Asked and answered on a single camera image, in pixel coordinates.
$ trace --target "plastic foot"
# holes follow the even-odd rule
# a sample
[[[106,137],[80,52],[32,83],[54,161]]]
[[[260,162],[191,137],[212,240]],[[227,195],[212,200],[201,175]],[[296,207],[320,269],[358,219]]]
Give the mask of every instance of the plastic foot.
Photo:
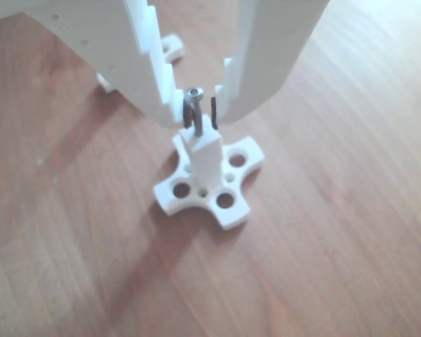
[[[153,191],[167,215],[189,207],[201,207],[210,211],[224,230],[242,224],[250,212],[241,193],[245,177],[260,168],[264,154],[251,137],[237,143],[223,145],[222,175],[217,185],[210,188],[198,184],[181,135],[173,138],[179,154],[175,172],[154,186]]]

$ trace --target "metal bolt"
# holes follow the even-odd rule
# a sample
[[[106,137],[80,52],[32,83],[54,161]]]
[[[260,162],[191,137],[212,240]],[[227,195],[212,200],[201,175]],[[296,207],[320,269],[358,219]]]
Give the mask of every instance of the metal bolt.
[[[185,92],[185,101],[190,104],[193,111],[193,121],[195,127],[195,136],[201,137],[203,135],[203,115],[201,113],[200,100],[203,99],[204,90],[197,86],[189,88]]]

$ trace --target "white plastic part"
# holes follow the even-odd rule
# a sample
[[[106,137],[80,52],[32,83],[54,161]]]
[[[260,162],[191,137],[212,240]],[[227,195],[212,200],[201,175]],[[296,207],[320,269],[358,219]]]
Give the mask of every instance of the white plastic part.
[[[128,100],[168,128],[182,126],[184,93],[165,62],[146,0],[57,0],[26,14],[60,37]]]
[[[177,59],[182,58],[185,55],[184,44],[176,34],[170,34],[162,38],[162,51],[166,63],[173,63]],[[103,75],[96,74],[97,81],[105,91],[105,93],[111,93],[116,90],[116,87],[110,84]]]
[[[241,193],[241,184],[263,162],[264,155],[258,144],[246,137],[232,145],[222,146],[221,136],[212,129],[207,115],[203,115],[203,136],[195,138],[193,128],[182,129],[173,138],[173,144],[178,151],[178,167],[153,188],[166,214],[170,216],[189,207],[201,207],[209,210],[224,230],[242,224],[250,208]],[[243,156],[243,165],[234,167],[230,164],[234,155]],[[181,184],[188,186],[189,191],[177,197],[174,189]],[[221,197],[232,198],[232,205],[223,204],[221,207]]]
[[[167,63],[173,63],[177,59],[184,57],[184,44],[176,34],[169,34],[162,38],[163,56]]]
[[[237,121],[275,94],[329,0],[242,0],[234,58],[215,87],[218,123]]]

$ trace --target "round hole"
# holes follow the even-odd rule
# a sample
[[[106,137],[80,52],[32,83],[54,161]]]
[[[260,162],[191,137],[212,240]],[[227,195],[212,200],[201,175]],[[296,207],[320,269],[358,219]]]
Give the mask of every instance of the round hole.
[[[234,204],[234,197],[229,193],[222,193],[217,198],[217,205],[222,209],[228,209]]]
[[[206,195],[208,195],[208,191],[207,191],[205,188],[201,188],[200,190],[198,190],[198,195],[199,195],[201,198],[205,198],[205,197],[206,197]]]
[[[233,167],[242,167],[246,163],[246,158],[242,154],[233,154],[229,158],[229,163]]]
[[[186,183],[178,183],[173,188],[175,197],[184,199],[190,193],[190,186]]]
[[[236,178],[236,176],[233,173],[227,173],[225,175],[225,179],[228,183],[232,183],[235,178]]]

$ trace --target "wooden floor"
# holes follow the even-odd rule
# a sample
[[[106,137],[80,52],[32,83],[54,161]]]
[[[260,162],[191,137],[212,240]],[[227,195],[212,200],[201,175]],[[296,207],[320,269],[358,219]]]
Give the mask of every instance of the wooden floor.
[[[211,96],[236,3],[156,1]],[[332,0],[281,91],[249,221],[166,217],[172,131],[24,15],[0,20],[0,336],[421,337],[421,0]]]

